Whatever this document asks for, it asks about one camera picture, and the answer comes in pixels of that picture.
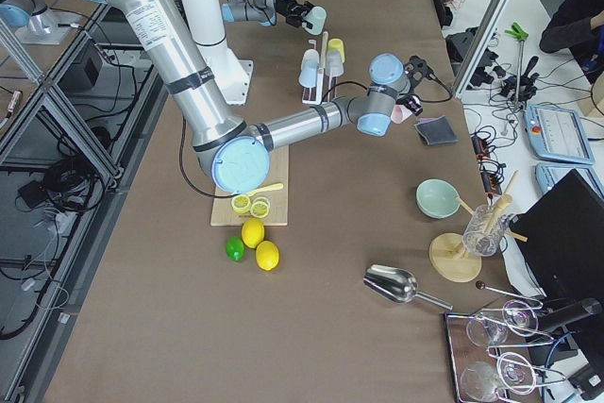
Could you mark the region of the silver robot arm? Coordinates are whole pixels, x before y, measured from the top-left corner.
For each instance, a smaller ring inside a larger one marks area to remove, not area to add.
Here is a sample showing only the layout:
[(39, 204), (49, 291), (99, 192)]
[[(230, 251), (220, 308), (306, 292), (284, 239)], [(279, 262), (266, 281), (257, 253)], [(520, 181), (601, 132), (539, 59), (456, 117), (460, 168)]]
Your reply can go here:
[(310, 34), (319, 34), (327, 18), (319, 6), (297, 0), (226, 0), (221, 10), (226, 22), (258, 22), (264, 26), (276, 25), (281, 15), (288, 25), (302, 27)]
[(245, 193), (263, 182), (270, 152), (341, 126), (353, 124), (383, 136), (422, 111), (411, 76), (398, 57), (381, 54), (369, 69), (366, 95), (337, 97), (292, 115), (248, 125), (234, 114), (193, 39), (174, 0), (92, 0), (123, 12), (143, 49), (193, 131), (193, 150), (202, 171), (228, 193)]

